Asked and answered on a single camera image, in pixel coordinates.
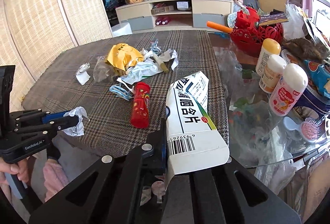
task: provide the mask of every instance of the gray floor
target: gray floor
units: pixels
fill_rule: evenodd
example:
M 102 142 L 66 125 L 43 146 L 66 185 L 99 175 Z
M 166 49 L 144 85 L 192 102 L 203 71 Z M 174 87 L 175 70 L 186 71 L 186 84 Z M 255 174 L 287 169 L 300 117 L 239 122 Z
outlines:
M 69 181 L 75 179 L 88 167 L 90 167 L 98 156 L 90 154 L 79 148 L 73 148 L 60 136 L 53 139 L 54 145 L 60 150 L 60 164 L 63 167 Z M 41 200 L 45 199 L 46 188 L 44 187 L 43 166 L 47 160 L 46 151 L 41 152 L 41 159 L 36 160 L 31 179 L 31 186 Z M 162 224 L 192 224 L 192 204 L 190 196 L 189 179 L 187 176 L 174 177 L 169 184 L 168 201 L 162 218 Z M 28 222 L 29 213 L 19 200 L 13 197 L 13 206 L 19 215 Z

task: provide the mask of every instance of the orange stick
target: orange stick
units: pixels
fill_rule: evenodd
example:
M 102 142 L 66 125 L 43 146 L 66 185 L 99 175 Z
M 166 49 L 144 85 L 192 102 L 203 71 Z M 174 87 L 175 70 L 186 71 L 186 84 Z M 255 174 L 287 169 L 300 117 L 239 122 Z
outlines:
M 233 31 L 232 28 L 224 26 L 224 25 L 220 25 L 211 21 L 207 21 L 206 25 L 210 28 L 222 31 L 224 33 L 231 33 Z

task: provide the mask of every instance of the white bottle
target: white bottle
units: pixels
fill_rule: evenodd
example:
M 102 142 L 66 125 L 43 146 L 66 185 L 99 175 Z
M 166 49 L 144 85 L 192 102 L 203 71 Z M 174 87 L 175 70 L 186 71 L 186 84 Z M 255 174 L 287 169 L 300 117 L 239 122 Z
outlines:
M 288 114 L 307 85 L 306 72 L 294 63 L 288 64 L 269 98 L 271 110 L 278 116 Z
M 286 61 L 279 55 L 271 55 L 259 81 L 260 88 L 271 94 L 286 67 Z
M 259 76 L 262 76 L 262 73 L 264 72 L 265 66 L 270 55 L 279 55 L 280 52 L 281 46 L 276 40 L 265 39 L 263 41 L 258 62 L 255 67 L 255 71 Z

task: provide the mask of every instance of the crumpled yellow bag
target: crumpled yellow bag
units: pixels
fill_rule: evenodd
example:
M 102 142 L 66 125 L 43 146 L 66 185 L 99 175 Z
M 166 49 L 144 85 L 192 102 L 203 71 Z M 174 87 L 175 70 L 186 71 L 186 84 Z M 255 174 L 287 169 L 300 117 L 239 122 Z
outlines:
M 118 43 L 112 47 L 106 60 L 117 69 L 118 74 L 122 76 L 126 75 L 126 71 L 129 67 L 136 66 L 138 62 L 143 62 L 143 56 L 130 45 Z

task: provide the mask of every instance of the red plastic basket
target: red plastic basket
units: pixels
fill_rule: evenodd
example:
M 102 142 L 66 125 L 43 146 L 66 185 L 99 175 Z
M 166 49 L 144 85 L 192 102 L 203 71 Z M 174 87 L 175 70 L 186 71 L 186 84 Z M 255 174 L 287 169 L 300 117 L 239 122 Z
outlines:
M 247 55 L 259 57 L 264 39 L 270 38 L 281 44 L 283 40 L 283 27 L 281 23 L 275 26 L 260 26 L 258 29 L 248 27 L 246 29 L 234 28 L 229 34 L 237 48 Z

